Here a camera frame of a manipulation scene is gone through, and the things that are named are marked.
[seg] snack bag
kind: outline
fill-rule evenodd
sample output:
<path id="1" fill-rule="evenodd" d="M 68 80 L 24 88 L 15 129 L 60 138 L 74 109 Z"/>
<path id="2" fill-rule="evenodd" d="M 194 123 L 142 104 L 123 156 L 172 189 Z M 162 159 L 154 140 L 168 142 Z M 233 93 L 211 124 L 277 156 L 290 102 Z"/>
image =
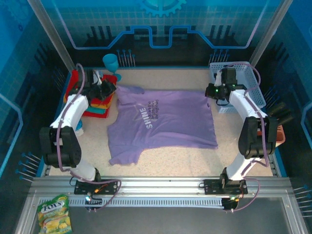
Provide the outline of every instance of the snack bag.
<path id="1" fill-rule="evenodd" d="M 68 214 L 68 196 L 59 195 L 37 208 L 39 234 L 71 234 L 72 227 Z"/>

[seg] plastic basket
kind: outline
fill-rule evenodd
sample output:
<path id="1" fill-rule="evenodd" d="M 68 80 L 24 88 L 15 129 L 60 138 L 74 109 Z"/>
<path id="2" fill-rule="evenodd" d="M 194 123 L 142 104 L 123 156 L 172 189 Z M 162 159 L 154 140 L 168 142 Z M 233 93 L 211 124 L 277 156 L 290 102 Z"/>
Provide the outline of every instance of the plastic basket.
<path id="1" fill-rule="evenodd" d="M 225 66 L 231 64 L 233 62 L 212 62 L 210 63 L 210 73 L 212 78 L 212 83 L 215 83 L 214 73 L 217 73 L 218 70 L 224 68 Z M 246 86 L 247 89 L 255 87 L 258 82 L 256 77 L 254 76 L 254 72 L 251 67 L 246 65 L 234 65 L 236 69 L 236 78 L 238 84 L 243 84 Z M 255 104 L 262 108 L 266 105 L 266 102 L 263 98 L 260 88 L 258 87 L 255 90 L 249 92 L 250 97 L 255 102 Z M 226 104 L 228 103 L 225 101 L 218 101 L 218 104 Z M 231 105 L 228 104 L 227 106 L 217 106 L 219 113 L 237 113 L 237 110 Z"/>

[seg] purple cable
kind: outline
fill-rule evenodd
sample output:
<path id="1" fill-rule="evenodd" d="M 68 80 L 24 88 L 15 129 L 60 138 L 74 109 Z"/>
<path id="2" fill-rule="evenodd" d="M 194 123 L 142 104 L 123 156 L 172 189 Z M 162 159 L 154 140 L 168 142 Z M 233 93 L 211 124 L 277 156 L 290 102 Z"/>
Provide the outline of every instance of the purple cable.
<path id="1" fill-rule="evenodd" d="M 248 170 L 248 168 L 251 167 L 252 163 L 259 163 L 261 164 L 262 166 L 264 167 L 268 167 L 270 164 L 269 164 L 269 159 L 268 159 L 268 154 L 267 154 L 267 147 L 266 147 L 266 143 L 265 143 L 265 126 L 264 126 L 264 119 L 262 117 L 262 115 L 259 113 L 259 111 L 257 110 L 257 108 L 255 107 L 255 105 L 251 102 L 251 100 L 248 98 L 248 96 L 246 96 L 246 94 L 251 91 L 251 90 L 254 90 L 256 88 L 258 88 L 260 86 L 260 83 L 261 83 L 261 76 L 258 72 L 258 70 L 252 66 L 251 64 L 249 63 L 245 63 L 245 62 L 233 62 L 229 65 L 227 65 L 226 67 L 229 67 L 229 66 L 233 66 L 233 65 L 246 65 L 248 67 L 251 67 L 257 74 L 258 76 L 258 85 L 256 85 L 255 87 L 252 87 L 252 88 L 249 88 L 247 89 L 245 92 L 244 92 L 244 97 L 245 99 L 247 100 L 247 102 L 252 106 L 252 108 L 254 109 L 254 111 L 257 112 L 259 118 L 260 118 L 260 121 L 261 121 L 261 131 L 262 131 L 262 149 L 263 149 L 263 155 L 264 155 L 264 159 L 265 159 L 265 164 L 263 162 L 260 162 L 260 161 L 252 161 L 250 162 L 245 168 L 244 170 L 242 171 L 241 175 L 242 175 L 242 178 L 245 179 L 245 180 L 253 180 L 253 181 L 256 181 L 258 183 L 258 189 L 257 189 L 257 192 L 255 193 L 254 197 L 251 199 L 250 202 L 248 202 L 246 205 L 244 205 L 243 207 L 241 208 L 238 208 L 238 209 L 235 209 L 235 210 L 225 210 L 225 212 L 227 211 L 230 211 L 232 213 L 236 212 L 236 211 L 241 211 L 243 209 L 245 209 L 246 207 L 248 207 L 250 204 L 253 203 L 253 201 L 257 198 L 258 196 L 258 193 L 260 191 L 260 182 L 259 180 L 255 179 L 255 178 L 246 178 L 244 176 L 245 172 Z"/>
<path id="2" fill-rule="evenodd" d="M 64 109 L 63 111 L 63 114 L 61 115 L 60 117 L 60 121 L 58 123 L 58 129 L 57 129 L 57 153 L 58 153 L 58 167 L 59 169 L 61 170 L 61 172 L 67 172 L 67 171 L 70 171 L 70 169 L 63 169 L 63 165 L 62 165 L 62 160 L 61 160 L 61 153 L 60 153 L 60 145 L 59 145 L 59 135 L 60 135 L 60 128 L 62 126 L 62 123 L 63 123 L 63 120 L 64 120 L 64 117 L 66 115 L 66 112 L 68 111 L 68 109 L 71 107 L 71 105 L 74 103 L 74 101 L 78 98 L 78 96 L 80 95 L 80 93 L 82 92 L 82 89 L 84 87 L 84 83 L 85 83 L 85 74 L 84 74 L 84 69 L 82 67 L 82 65 L 80 63 L 77 63 L 76 64 L 76 67 L 79 67 L 82 71 L 82 84 L 81 84 L 81 87 L 78 91 L 78 93 L 76 94 L 76 96 L 73 98 L 73 100 L 71 102 L 69 102 L 69 104 L 66 106 L 66 108 Z M 77 179 L 80 179 L 84 182 L 87 182 L 87 183 L 90 183 L 90 184 L 108 184 L 108 183 L 111 183 L 111 182 L 119 182 L 119 186 L 117 187 L 116 189 L 116 192 L 114 193 L 114 195 L 108 200 L 108 202 L 103 205 L 102 207 L 100 208 L 97 208 L 97 210 L 99 209 L 102 209 L 104 207 L 106 207 L 113 199 L 114 197 L 117 195 L 118 191 L 120 190 L 121 188 L 121 180 L 120 179 L 112 179 L 112 180 L 108 180 L 108 181 L 104 181 L 104 182 L 94 182 L 94 181 L 89 181 L 89 180 L 86 180 L 84 178 L 80 178 L 78 175 L 76 175 L 75 173 L 73 172 L 70 172 L 70 174 L 77 178 Z"/>

